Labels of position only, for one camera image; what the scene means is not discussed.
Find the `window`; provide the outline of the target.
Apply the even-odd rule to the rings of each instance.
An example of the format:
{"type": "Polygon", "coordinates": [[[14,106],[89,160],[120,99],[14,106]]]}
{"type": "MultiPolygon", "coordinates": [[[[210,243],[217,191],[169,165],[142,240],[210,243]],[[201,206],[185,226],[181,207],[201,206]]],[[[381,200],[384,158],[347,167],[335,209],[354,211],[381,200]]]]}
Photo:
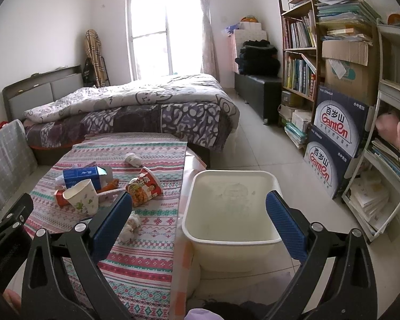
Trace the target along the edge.
{"type": "Polygon", "coordinates": [[[200,73],[202,17],[200,0],[126,0],[131,79],[200,73]]]}

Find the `floral paper cup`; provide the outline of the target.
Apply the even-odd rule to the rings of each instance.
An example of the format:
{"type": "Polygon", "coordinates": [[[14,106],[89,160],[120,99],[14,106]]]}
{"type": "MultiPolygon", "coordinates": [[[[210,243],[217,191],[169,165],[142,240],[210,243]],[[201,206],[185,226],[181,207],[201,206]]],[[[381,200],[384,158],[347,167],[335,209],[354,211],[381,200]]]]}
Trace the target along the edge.
{"type": "Polygon", "coordinates": [[[63,198],[79,212],[95,215],[99,209],[99,198],[91,179],[78,182],[63,192],[63,198]]]}

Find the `crumpled white tissue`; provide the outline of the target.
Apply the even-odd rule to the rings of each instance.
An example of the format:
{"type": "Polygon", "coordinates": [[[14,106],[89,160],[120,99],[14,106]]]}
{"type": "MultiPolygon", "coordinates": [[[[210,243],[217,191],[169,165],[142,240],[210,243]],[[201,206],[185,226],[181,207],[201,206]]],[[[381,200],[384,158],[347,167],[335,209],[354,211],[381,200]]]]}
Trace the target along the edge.
{"type": "Polygon", "coordinates": [[[119,241],[127,243],[135,236],[135,231],[140,227],[141,219],[135,212],[131,212],[126,224],[124,224],[121,233],[119,234],[119,241]]]}

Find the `rolled white tissue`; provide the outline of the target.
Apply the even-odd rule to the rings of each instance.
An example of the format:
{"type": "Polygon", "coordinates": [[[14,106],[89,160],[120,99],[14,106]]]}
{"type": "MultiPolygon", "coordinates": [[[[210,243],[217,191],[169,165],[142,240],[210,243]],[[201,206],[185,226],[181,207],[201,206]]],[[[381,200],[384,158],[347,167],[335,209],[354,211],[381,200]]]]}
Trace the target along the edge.
{"type": "Polygon", "coordinates": [[[125,155],[125,162],[135,168],[142,168],[143,161],[142,159],[134,153],[127,153],[125,155]]]}

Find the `upper Ganten water box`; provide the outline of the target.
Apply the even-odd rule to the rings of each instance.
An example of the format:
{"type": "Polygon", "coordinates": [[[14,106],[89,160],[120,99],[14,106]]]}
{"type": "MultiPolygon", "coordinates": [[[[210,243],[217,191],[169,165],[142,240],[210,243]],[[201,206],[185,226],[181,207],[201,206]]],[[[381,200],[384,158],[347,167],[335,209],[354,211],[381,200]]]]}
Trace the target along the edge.
{"type": "Polygon", "coordinates": [[[352,158],[357,157],[368,138],[375,106],[320,86],[314,126],[324,132],[352,158]]]}

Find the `pile of black clothes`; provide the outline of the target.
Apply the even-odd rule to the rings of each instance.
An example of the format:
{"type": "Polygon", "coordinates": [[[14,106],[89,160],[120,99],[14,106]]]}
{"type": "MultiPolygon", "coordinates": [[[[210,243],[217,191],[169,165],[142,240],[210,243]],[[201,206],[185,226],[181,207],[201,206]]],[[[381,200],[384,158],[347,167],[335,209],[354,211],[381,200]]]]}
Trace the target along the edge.
{"type": "Polygon", "coordinates": [[[278,78],[280,61],[277,49],[266,40],[246,41],[235,59],[238,73],[260,77],[278,78]]]}

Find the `brown cardboard box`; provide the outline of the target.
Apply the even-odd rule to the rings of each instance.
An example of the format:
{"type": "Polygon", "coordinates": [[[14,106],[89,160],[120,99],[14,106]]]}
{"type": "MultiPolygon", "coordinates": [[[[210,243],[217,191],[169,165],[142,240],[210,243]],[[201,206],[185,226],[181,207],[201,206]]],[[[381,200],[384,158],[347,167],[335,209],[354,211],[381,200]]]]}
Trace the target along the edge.
{"type": "Polygon", "coordinates": [[[372,106],[377,100],[379,47],[376,43],[330,40],[322,44],[324,85],[372,106]]]}

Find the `pink white cabinet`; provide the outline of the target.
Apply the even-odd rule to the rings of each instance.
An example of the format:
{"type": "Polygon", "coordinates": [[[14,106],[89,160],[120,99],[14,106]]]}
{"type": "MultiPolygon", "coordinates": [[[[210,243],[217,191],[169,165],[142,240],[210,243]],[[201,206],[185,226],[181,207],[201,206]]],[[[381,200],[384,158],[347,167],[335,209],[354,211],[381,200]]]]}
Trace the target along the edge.
{"type": "Polygon", "coordinates": [[[235,59],[240,56],[241,48],[247,41],[268,40],[267,32],[262,29],[260,22],[239,22],[225,30],[228,39],[230,62],[234,73],[239,73],[235,59]]]}

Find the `ganten water box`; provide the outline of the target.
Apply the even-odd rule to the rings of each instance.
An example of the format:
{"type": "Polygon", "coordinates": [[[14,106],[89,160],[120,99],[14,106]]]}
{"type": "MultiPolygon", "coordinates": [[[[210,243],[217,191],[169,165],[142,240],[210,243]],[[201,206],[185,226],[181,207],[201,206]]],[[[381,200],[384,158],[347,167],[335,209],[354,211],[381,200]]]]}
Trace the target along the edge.
{"type": "Polygon", "coordinates": [[[324,132],[352,158],[357,157],[368,138],[375,106],[320,86],[314,126],[324,132]]]}
{"type": "Polygon", "coordinates": [[[359,157],[352,158],[326,134],[312,126],[304,161],[333,199],[346,189],[359,157]]]}

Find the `patterned striped tablecloth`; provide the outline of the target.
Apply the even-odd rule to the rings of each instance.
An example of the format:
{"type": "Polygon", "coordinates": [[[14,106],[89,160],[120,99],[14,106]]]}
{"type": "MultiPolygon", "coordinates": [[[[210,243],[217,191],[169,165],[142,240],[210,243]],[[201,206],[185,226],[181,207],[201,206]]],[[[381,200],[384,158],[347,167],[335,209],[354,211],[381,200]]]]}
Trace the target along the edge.
{"type": "Polygon", "coordinates": [[[32,319],[169,319],[186,143],[109,134],[74,145],[29,194],[32,319]]]}

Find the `plaid hanging coat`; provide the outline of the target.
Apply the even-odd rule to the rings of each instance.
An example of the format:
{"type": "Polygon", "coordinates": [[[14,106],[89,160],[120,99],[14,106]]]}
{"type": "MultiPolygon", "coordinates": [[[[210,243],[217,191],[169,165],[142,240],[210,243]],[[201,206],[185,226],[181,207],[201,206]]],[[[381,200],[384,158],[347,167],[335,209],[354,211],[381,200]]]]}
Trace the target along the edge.
{"type": "Polygon", "coordinates": [[[83,80],[87,86],[105,87],[110,85],[102,44],[97,32],[89,29],[85,34],[84,48],[86,61],[83,67],[83,80]]]}

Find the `white metal shelf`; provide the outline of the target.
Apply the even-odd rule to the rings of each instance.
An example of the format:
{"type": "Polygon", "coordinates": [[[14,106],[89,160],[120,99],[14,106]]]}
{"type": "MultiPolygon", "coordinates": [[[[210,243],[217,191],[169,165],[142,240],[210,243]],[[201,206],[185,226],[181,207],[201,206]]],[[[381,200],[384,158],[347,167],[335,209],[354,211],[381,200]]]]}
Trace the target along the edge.
{"type": "Polygon", "coordinates": [[[379,81],[369,135],[342,194],[368,242],[400,226],[400,26],[377,22],[379,81]]]}

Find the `dark bed headboard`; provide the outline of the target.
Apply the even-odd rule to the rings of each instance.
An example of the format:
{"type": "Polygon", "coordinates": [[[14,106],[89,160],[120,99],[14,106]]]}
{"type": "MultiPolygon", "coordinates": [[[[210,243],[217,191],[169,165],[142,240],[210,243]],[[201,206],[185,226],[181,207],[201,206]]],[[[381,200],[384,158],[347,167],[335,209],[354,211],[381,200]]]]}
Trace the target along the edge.
{"type": "Polygon", "coordinates": [[[82,87],[80,65],[33,74],[2,90],[6,117],[8,121],[23,121],[25,111],[55,102],[82,87]]]}

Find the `sheer curtain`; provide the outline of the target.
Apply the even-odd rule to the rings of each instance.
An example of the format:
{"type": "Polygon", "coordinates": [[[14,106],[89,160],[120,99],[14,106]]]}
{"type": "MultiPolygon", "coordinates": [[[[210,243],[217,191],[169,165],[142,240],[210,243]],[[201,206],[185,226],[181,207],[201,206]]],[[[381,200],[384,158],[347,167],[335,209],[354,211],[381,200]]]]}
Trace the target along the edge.
{"type": "Polygon", "coordinates": [[[219,66],[217,62],[217,52],[214,43],[214,35],[211,27],[210,0],[200,0],[202,11],[202,71],[210,74],[219,81],[219,66]]]}

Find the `white plastic trash bin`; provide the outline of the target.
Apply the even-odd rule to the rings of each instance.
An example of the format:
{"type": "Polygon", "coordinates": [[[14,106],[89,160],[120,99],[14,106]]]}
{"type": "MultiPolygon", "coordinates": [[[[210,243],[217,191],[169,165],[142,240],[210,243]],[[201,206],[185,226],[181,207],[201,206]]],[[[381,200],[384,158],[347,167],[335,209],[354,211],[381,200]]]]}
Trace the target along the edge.
{"type": "Polygon", "coordinates": [[[281,237],[266,210],[277,178],[263,170],[205,170],[191,184],[182,230],[202,269],[252,271],[281,237]]]}

